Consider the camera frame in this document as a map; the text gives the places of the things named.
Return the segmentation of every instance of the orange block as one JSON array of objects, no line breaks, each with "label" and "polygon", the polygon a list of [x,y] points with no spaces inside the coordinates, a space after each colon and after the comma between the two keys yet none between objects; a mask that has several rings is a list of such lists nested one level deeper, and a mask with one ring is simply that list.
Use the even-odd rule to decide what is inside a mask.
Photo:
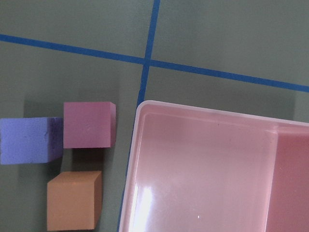
[{"label": "orange block", "polygon": [[91,230],[102,210],[102,172],[63,172],[47,184],[47,230]]}]

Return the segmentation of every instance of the block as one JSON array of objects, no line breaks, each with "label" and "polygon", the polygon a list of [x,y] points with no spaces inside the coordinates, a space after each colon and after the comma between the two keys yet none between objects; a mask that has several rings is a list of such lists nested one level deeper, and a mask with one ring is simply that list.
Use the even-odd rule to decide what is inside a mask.
[{"label": "block", "polygon": [[0,119],[1,164],[46,163],[62,154],[62,118]]},{"label": "block", "polygon": [[102,210],[102,173],[63,172],[47,184],[47,230],[92,230]]},{"label": "block", "polygon": [[64,148],[112,147],[116,106],[108,101],[64,103]]}]

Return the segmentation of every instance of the plastic tray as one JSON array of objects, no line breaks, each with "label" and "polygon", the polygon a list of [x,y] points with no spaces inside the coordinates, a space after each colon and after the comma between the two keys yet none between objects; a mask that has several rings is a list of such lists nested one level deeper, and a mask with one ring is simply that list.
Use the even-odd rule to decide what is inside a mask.
[{"label": "plastic tray", "polygon": [[120,232],[308,232],[309,124],[145,101]]}]

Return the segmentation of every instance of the magenta block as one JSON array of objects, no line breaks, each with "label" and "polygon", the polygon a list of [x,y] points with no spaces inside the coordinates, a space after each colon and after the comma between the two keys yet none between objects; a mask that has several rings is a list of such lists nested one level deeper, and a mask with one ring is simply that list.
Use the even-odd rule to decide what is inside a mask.
[{"label": "magenta block", "polygon": [[112,147],[116,105],[108,101],[64,103],[64,148]]}]

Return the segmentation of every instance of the foam block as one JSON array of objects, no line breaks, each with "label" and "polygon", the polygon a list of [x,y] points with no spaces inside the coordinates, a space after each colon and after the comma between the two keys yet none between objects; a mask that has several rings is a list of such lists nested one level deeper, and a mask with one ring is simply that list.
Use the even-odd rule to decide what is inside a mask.
[{"label": "foam block", "polygon": [[63,172],[47,184],[47,230],[92,230],[102,210],[102,173]]},{"label": "foam block", "polygon": [[1,164],[46,163],[63,154],[63,119],[0,119]]},{"label": "foam block", "polygon": [[111,147],[115,141],[115,104],[107,101],[64,103],[64,148]]}]

